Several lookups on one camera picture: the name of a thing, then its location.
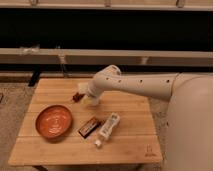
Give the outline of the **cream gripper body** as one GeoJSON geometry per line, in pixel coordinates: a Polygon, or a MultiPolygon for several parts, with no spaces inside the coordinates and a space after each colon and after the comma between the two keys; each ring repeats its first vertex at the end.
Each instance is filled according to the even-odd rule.
{"type": "Polygon", "coordinates": [[[90,97],[92,97],[91,95],[88,94],[87,89],[88,89],[88,83],[87,83],[87,82],[83,82],[83,83],[79,83],[79,84],[78,84],[78,93],[84,95],[84,97],[80,100],[80,102],[81,102],[83,105],[86,105],[86,104],[84,103],[84,98],[85,98],[85,96],[90,96],[90,97]]]}

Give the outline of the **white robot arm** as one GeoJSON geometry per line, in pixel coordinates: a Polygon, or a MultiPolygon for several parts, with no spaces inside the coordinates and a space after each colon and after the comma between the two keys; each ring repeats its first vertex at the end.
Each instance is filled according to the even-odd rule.
{"type": "Polygon", "coordinates": [[[106,91],[166,101],[164,171],[213,171],[213,74],[123,75],[110,65],[78,89],[92,105],[106,91]]]}

